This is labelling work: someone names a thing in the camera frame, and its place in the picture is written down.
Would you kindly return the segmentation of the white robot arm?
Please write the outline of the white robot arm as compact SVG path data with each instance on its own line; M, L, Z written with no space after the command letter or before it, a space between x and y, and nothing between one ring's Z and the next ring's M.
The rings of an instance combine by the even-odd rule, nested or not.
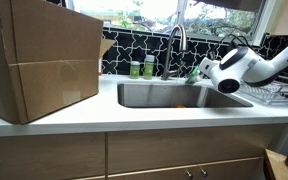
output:
M265 60L249 47L229 51L219 62L205 57L199 70L207 75L221 93L234 93L241 81L251 87L271 83L288 67L288 46L271 60Z

